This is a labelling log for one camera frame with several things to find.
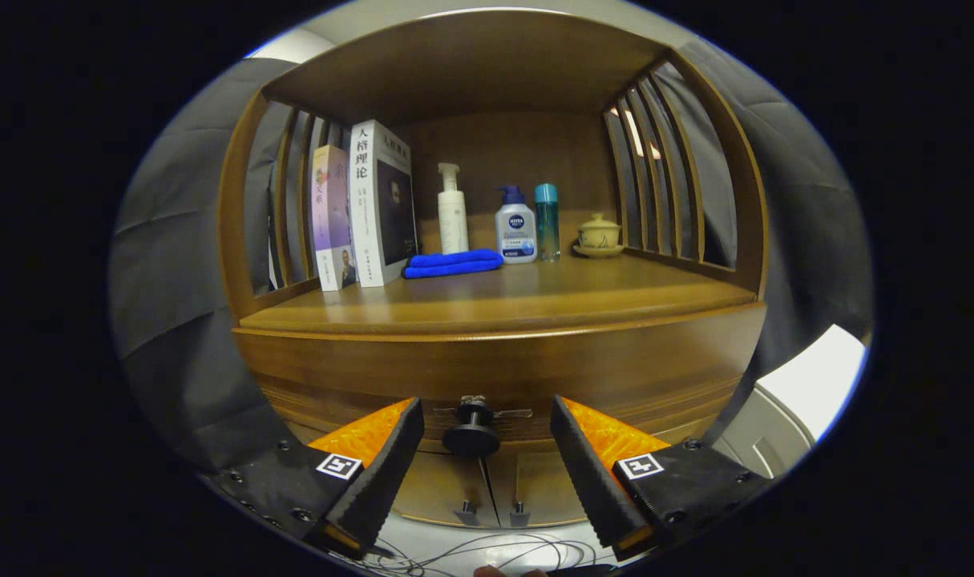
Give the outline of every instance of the saucer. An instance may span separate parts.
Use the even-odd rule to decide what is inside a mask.
[[[609,256],[618,255],[619,252],[622,252],[622,248],[625,248],[625,246],[621,244],[610,246],[610,248],[594,248],[593,246],[582,246],[578,244],[572,245],[573,251],[578,252],[580,255],[589,256],[592,259],[607,259]]]

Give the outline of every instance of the blue pump cap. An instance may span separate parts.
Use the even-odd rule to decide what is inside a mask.
[[[557,187],[550,183],[537,185],[534,193],[537,202],[557,202]]]
[[[519,187],[516,185],[502,186],[498,190],[504,191],[501,204],[526,204],[526,197],[523,196],[522,192],[519,192]]]

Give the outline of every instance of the pump dispenser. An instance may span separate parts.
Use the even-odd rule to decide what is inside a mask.
[[[469,249],[469,231],[465,222],[465,194],[458,190],[458,164],[440,162],[436,165],[443,175],[443,192],[436,195],[436,211],[440,223],[440,252],[451,255]]]

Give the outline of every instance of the blue towel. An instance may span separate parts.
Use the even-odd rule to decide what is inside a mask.
[[[455,252],[453,255],[417,255],[409,260],[405,278],[428,278],[451,274],[468,274],[494,270],[504,258],[489,248],[478,251]]]

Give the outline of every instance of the wooden shelf top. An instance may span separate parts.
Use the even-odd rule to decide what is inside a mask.
[[[570,14],[488,10],[417,18],[330,48],[267,98],[388,127],[511,110],[600,114],[667,46]]]
[[[398,279],[380,288],[313,291],[240,319],[242,329],[368,336],[591,329],[754,302],[754,293],[634,256],[504,265],[498,270]]]

